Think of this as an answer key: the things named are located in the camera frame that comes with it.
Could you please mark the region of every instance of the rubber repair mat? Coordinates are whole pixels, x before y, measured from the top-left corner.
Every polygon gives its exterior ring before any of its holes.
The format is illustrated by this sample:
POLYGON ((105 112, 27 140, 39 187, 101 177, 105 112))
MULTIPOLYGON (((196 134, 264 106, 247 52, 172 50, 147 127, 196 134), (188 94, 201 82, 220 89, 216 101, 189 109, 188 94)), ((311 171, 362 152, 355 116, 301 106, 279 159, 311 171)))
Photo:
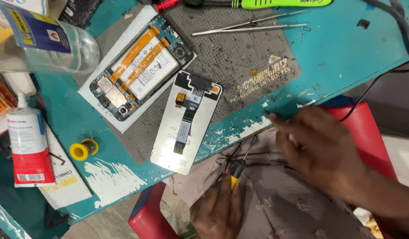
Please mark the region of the rubber repair mat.
MULTIPOLYGON (((136 6, 130 11, 132 18, 122 17, 96 37, 102 56, 110 50, 141 8, 141 5, 136 6)), ((222 85, 223 93, 210 124, 259 100, 302 73, 282 30, 217 33, 194 37, 191 33, 272 15, 274 12, 271 8, 255 11, 232 8, 194 10, 177 6, 164 12, 164 16, 198 56, 186 71, 222 85)), ((276 20, 260 23, 276 24, 276 20)), ((74 78, 82 85, 87 77, 74 78)), ((137 164, 150 158, 169 93, 170 87, 124 134, 107 123, 137 164)))

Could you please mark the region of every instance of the yellow spool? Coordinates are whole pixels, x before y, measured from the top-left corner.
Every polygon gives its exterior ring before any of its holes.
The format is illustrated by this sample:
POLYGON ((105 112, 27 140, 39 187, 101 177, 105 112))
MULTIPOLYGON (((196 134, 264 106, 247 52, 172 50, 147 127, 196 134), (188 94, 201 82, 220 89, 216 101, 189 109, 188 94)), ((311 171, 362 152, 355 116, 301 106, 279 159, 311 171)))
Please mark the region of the yellow spool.
POLYGON ((82 143, 74 143, 70 146, 70 155, 78 161, 83 161, 86 158, 88 158, 88 155, 94 155, 98 152, 98 144, 95 142, 93 139, 84 139, 82 143), (88 146, 86 141, 92 141, 95 145, 95 149, 93 152, 91 151, 91 148, 88 146))

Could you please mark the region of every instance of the disassembled smartphone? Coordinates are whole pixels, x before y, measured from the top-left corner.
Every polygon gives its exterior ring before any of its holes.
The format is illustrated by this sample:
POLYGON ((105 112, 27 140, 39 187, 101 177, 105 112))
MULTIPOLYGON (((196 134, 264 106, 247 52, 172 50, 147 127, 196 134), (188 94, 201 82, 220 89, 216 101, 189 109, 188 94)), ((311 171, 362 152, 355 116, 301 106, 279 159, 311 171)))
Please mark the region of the disassembled smartphone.
POLYGON ((193 57, 174 27, 158 14, 89 89, 117 120, 125 121, 193 57))
POLYGON ((222 94, 222 87, 179 71, 173 82, 150 160, 187 175, 222 94))

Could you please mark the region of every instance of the rear camera module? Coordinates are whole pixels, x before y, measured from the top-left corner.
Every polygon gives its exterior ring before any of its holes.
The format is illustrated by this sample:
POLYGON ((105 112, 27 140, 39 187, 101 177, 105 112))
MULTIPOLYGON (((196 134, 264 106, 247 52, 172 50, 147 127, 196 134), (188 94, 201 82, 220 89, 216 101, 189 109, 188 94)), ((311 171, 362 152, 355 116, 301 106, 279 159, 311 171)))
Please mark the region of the rear camera module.
POLYGON ((127 110, 125 109, 125 107, 120 108, 119 110, 122 114, 126 114, 127 110))

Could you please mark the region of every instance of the phone battery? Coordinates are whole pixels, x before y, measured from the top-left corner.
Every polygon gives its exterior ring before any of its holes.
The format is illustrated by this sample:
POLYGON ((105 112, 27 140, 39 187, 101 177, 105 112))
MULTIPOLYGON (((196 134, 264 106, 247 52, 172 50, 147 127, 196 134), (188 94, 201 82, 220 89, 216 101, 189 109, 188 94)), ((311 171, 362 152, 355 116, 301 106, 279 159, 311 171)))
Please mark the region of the phone battery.
MULTIPOLYGON (((133 61, 126 68, 125 72, 120 76, 120 79, 124 82, 135 70, 137 65, 144 59, 144 57, 151 51, 151 49, 159 42, 157 37, 154 37, 148 42, 133 61)), ((129 51, 123 54, 117 62, 111 66, 111 69, 115 71, 129 51)), ((149 64, 147 68, 141 73, 141 75, 131 84, 129 89, 138 100, 144 99, 150 92, 154 90, 156 86, 161 83, 166 76, 174 72, 179 66, 176 59, 170 54, 167 49, 163 49, 157 57, 149 64)))

